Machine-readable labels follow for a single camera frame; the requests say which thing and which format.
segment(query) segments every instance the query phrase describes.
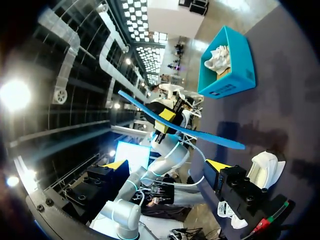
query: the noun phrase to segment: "wire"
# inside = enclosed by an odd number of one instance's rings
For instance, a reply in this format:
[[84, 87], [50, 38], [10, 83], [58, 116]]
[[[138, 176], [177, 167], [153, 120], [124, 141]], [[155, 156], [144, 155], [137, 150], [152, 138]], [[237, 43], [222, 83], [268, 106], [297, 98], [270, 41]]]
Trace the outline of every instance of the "wire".
[[[205, 157], [204, 153], [203, 153], [197, 146], [195, 146], [195, 145], [192, 144], [191, 142], [187, 142], [187, 141], [182, 140], [181, 137], [179, 137], [179, 139], [182, 141], [182, 143], [188, 144], [188, 145], [190, 145], [193, 149], [197, 150], [197, 151], [200, 153], [200, 155], [202, 156], [203, 161], [206, 161], [206, 157]], [[205, 176], [202, 176], [202, 178], [201, 178], [199, 181], [197, 181], [196, 183], [193, 183], [193, 184], [170, 183], [170, 182], [153, 180], [153, 179], [146, 178], [146, 177], [144, 177], [144, 179], [151, 180], [151, 181], [156, 182], [156, 183], [167, 184], [167, 185], [172, 185], [172, 186], [193, 187], [193, 186], [196, 186], [196, 185], [198, 185], [199, 183], [201, 183], [201, 182], [205, 179]]]
[[145, 194], [144, 194], [144, 192], [143, 192], [142, 189], [139, 189], [139, 192], [142, 194], [141, 202], [140, 202], [140, 204], [139, 204], [139, 206], [141, 207], [141, 206], [142, 206], [142, 203], [143, 203], [144, 200], [145, 200]]

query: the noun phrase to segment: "monitor screen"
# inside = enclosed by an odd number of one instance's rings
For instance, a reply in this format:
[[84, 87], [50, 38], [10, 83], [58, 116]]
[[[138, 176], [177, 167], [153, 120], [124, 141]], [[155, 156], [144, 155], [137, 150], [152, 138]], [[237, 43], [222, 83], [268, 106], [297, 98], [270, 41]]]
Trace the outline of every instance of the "monitor screen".
[[128, 160], [130, 173], [141, 166], [148, 168], [150, 147], [119, 141], [116, 147], [114, 162]]

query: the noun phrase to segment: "gray table surface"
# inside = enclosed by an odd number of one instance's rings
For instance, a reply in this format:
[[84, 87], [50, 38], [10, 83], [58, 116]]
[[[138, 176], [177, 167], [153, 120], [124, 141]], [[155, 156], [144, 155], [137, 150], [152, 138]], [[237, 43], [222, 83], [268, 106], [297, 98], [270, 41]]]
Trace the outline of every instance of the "gray table surface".
[[[200, 131], [236, 135], [246, 150], [224, 148], [198, 139], [208, 159], [249, 170], [251, 159], [268, 148], [282, 151], [286, 166], [270, 188], [271, 198], [283, 194], [296, 206], [284, 224], [294, 224], [316, 197], [320, 182], [320, 68], [312, 46], [282, 7], [275, 8], [246, 35], [253, 57], [257, 87], [221, 99], [204, 101]], [[195, 151], [191, 176], [203, 176], [203, 159]], [[218, 199], [206, 180], [198, 185], [228, 240], [242, 230], [217, 216]]]

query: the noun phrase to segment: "white robotic arm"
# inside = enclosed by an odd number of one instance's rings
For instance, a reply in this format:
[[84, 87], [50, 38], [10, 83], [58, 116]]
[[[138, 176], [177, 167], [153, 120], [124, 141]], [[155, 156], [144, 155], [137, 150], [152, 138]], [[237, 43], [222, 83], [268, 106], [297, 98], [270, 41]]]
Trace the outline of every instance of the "white robotic arm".
[[140, 167], [132, 172], [120, 189], [114, 201], [108, 201], [101, 214], [117, 223], [116, 232], [120, 239], [135, 240], [139, 237], [139, 219], [141, 207], [129, 200], [140, 188], [140, 183], [150, 186], [153, 181], [171, 169], [179, 168], [186, 162], [190, 153], [180, 142], [177, 136], [167, 134], [161, 144], [151, 142], [152, 147], [164, 157], [157, 158], [148, 169]]

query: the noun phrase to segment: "blue plastic bin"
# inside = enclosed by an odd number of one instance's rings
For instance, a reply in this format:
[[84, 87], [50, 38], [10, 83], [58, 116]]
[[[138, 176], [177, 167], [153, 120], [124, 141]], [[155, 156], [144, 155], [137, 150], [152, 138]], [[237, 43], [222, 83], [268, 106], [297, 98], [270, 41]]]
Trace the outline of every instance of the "blue plastic bin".
[[[211, 51], [220, 45], [229, 46], [231, 72], [217, 80], [217, 73], [205, 67]], [[254, 64], [245, 36], [228, 26], [223, 26], [201, 57], [198, 93], [214, 99], [256, 87]]]

